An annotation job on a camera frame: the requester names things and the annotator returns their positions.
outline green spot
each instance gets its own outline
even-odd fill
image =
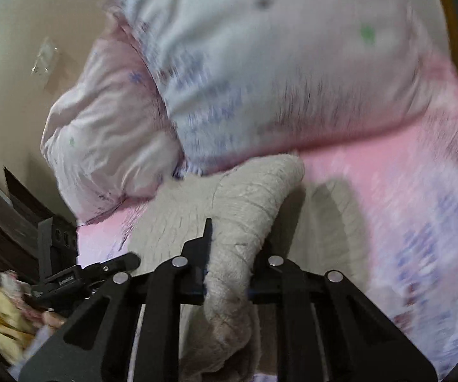
[[[360,34],[367,45],[373,46],[376,43],[376,31],[370,24],[362,24]]]

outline pillowcase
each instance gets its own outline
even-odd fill
[[[116,0],[190,167],[353,138],[426,110],[406,0]]]
[[[108,14],[106,32],[95,41],[77,84],[52,107],[42,137],[42,154],[79,223],[127,196],[153,197],[182,158],[125,27]]]

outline silver screw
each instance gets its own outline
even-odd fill
[[[338,272],[337,270],[331,270],[328,273],[328,279],[332,283],[340,283],[343,280],[344,276],[342,275],[341,272]]]
[[[281,256],[271,256],[268,259],[268,264],[273,267],[278,267],[284,264],[284,259]]]
[[[177,256],[172,259],[172,265],[174,267],[184,267],[188,264],[188,259],[183,256]]]
[[[116,284],[123,284],[124,282],[126,282],[126,280],[128,280],[128,278],[128,273],[118,272],[115,275],[113,275],[113,282],[115,282]]]

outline beige wall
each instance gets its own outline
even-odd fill
[[[68,214],[40,154],[45,119],[53,102],[79,75],[103,28],[104,0],[0,0],[0,188],[6,166],[54,212]],[[40,88],[31,68],[44,38],[62,55],[49,84]]]

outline orange edge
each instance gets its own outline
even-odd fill
[[[455,67],[458,69],[458,18],[453,0],[441,0],[445,12],[446,27],[450,43],[450,53]]]

